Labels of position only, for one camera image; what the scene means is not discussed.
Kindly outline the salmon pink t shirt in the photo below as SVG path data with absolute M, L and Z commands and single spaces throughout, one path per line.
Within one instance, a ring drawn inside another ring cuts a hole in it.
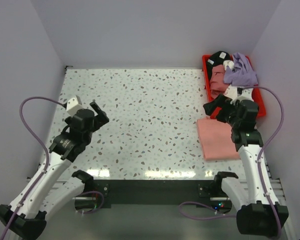
M 201 118 L 196 122 L 199 143 L 206 161 L 239 160 L 231 139 L 231 127 L 216 119 Z

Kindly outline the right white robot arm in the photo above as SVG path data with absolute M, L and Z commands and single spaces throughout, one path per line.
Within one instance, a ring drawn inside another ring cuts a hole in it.
M 213 192 L 227 195 L 236 209 L 236 225 L 242 235 L 278 239 L 288 219 L 288 208 L 280 204 L 271 184 L 264 156 L 265 144 L 256 128 L 259 112 L 257 103 L 250 99 L 232 100 L 220 94 L 203 106 L 210 116 L 216 108 L 216 120 L 231 127 L 231 140 L 243 163 L 247 189 L 233 172 L 218 172 Z

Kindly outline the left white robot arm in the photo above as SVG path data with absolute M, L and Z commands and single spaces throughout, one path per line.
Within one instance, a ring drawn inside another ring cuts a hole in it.
M 78 96 L 63 103 L 68 117 L 66 126 L 49 148 L 44 148 L 45 162 L 31 178 L 22 192 L 10 202 L 0 205 L 0 221 L 5 226 L 1 239 L 12 231 L 23 240 L 36 240 L 44 231 L 48 219 L 74 197 L 94 196 L 96 205 L 82 214 L 99 210 L 105 196 L 94 190 L 94 178 L 85 171 L 75 171 L 56 192 L 50 190 L 62 173 L 92 141 L 92 135 L 109 122 L 107 114 L 95 101 L 91 109 L 84 108 Z

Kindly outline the dusty rose t shirt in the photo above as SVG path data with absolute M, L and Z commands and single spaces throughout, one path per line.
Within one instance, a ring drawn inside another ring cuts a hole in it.
M 212 99 L 224 94 L 229 84 L 224 83 L 225 68 L 223 65 L 217 65 L 212 68 L 212 74 L 209 81 L 210 95 Z

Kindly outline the red plastic bin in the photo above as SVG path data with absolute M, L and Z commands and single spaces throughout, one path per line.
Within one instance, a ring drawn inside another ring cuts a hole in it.
M 204 76 L 207 101 L 209 103 L 214 100 L 211 96 L 211 88 L 210 88 L 211 73 L 208 70 L 208 65 L 207 65 L 207 61 L 210 58 L 210 56 L 211 56 L 210 54 L 205 54 L 202 56 L 202 71 L 203 71 L 203 76 Z M 259 119 L 259 118 L 265 117 L 267 112 L 266 112 L 266 107 L 265 107 L 260 89 L 254 88 L 251 96 L 252 96 L 253 101 L 256 102 L 259 107 L 257 118 Z

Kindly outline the black t shirt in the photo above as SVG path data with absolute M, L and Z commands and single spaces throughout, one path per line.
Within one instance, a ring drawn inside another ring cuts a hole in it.
M 209 74 L 212 73 L 213 67 L 223 65 L 224 61 L 230 60 L 231 56 L 228 52 L 225 51 L 217 51 L 213 53 L 207 60 L 206 60 L 206 68 Z

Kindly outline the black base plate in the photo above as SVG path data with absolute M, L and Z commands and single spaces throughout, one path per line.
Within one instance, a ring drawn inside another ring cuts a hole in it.
M 110 180 L 97 179 L 84 189 L 95 193 L 74 198 L 76 210 L 91 211 L 103 204 L 110 209 L 112 205 L 179 205 L 183 202 L 198 202 L 213 210 L 227 214 L 233 205 L 221 190 L 213 190 L 213 180 Z

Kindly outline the aluminium frame rail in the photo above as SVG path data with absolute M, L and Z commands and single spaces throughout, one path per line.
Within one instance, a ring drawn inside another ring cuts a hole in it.
M 243 186 L 243 188 L 246 190 L 248 187 L 247 187 L 247 182 L 246 182 L 246 180 L 240 180 L 239 178 L 238 178 L 238 180 L 239 180 L 239 182 L 241 183 L 241 185 Z M 54 184 L 54 186 L 52 187 L 52 189 L 50 190 L 50 193 L 54 193 L 54 192 L 56 192 L 57 191 L 57 189 L 59 188 L 59 187 L 61 187 L 61 186 L 63 186 L 66 182 L 58 182 L 58 180 L 57 180 L 57 182 Z M 271 185 L 272 185 L 272 187 L 273 187 L 273 190 L 274 190 L 274 192 L 275 192 L 275 195 L 277 196 L 277 198 L 278 198 L 278 200 L 279 200 L 279 198 L 283 195 L 283 191 L 282 191 L 282 189 L 281 189 L 281 184 L 278 182 L 278 181 L 275 181 L 275 180 L 271 180 L 270 179 L 270 182 L 271 182 Z M 216 189 L 215 188 L 215 185 L 214 185 L 214 183 L 212 184 L 212 189 L 213 190 L 218 190 L 218 189 Z M 197 206 L 201 206 L 201 207 L 204 207 L 204 208 L 207 208 L 207 209 L 210 209 L 210 210 L 212 210 L 212 211 L 214 211 L 214 213 L 215 213 L 215 218 L 217 218 L 217 219 L 220 219 L 220 218 L 226 218 L 227 216 L 228 216 L 228 214 L 227 213 L 221 213 L 221 212 L 218 212 L 218 211 L 216 211 L 216 210 L 213 210 L 213 208 L 212 207 L 210 207 L 210 206 L 208 206 L 208 205 L 205 205 L 205 204 L 202 204 L 202 203 L 199 203 L 199 202 L 195 202 L 195 201 L 186 201 L 186 202 L 183 202 L 183 203 L 181 203 L 181 204 L 179 204 L 178 206 L 179 207 L 182 207 L 182 206 L 184 206 L 184 205 L 197 205 Z M 11 239 L 16 239 L 16 240 L 22 240 L 20 237 L 18 237 L 14 232 L 12 232 L 11 231 Z

